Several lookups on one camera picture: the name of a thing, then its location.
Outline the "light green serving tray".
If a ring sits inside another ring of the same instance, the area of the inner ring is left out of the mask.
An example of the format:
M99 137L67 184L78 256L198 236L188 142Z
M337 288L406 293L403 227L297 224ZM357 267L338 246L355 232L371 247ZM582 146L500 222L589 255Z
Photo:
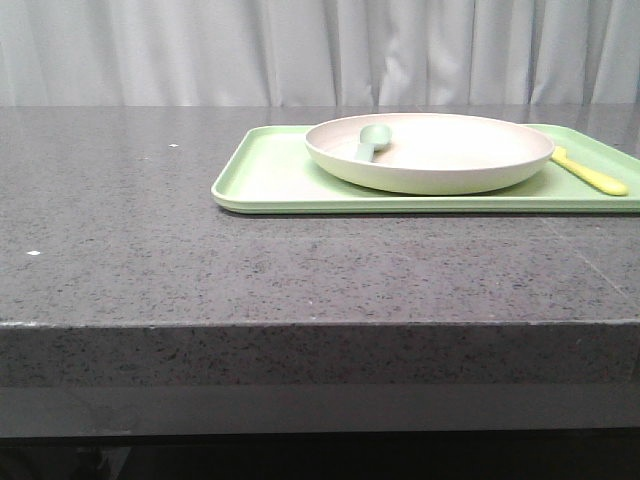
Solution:
M465 196L411 196L342 181L318 167L304 145L308 126L268 126L247 132L211 187L216 202L242 214L638 214L639 161L568 127L539 124L570 159L629 188L606 195L555 163L506 189Z

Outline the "yellow plastic fork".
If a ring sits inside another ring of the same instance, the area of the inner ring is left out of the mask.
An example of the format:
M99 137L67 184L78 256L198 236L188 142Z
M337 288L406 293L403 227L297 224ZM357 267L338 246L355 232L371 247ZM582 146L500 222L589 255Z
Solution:
M627 196L629 193L629 188L621 181L570 159L564 147L556 146L551 160L601 193L610 196Z

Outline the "white pleated curtain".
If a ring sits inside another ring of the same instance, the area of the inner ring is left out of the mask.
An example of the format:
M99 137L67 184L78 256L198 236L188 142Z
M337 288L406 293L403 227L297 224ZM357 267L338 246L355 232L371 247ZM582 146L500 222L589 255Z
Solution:
M635 1L5 1L5 106L622 104Z

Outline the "sage green spoon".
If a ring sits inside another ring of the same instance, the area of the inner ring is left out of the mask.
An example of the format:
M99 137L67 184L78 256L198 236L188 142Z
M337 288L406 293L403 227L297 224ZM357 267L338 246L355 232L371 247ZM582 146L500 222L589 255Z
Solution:
M384 124L364 126L359 134L355 159L361 162L371 162L374 155L386 149L392 139L392 130Z

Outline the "white round plate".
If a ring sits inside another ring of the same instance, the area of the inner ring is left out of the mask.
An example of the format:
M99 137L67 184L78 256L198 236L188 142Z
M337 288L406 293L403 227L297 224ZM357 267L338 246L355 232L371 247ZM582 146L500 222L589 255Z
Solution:
M370 161L356 159L361 130L383 124L388 146ZM516 185L550 159L554 141L509 121L443 113L344 117L312 127L305 137L312 160L356 185L413 195L464 195Z

